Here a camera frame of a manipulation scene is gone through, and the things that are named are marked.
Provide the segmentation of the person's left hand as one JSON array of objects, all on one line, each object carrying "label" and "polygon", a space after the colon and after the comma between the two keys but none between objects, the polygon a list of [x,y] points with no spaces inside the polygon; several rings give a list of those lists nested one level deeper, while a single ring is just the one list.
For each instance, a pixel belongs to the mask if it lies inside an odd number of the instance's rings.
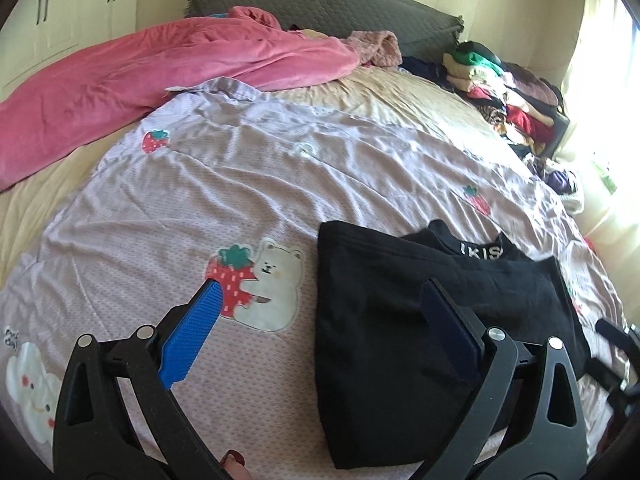
[{"label": "person's left hand", "polygon": [[245,460],[241,453],[229,450],[220,461],[220,466],[227,471],[233,480],[253,480],[252,475],[245,466]]}]

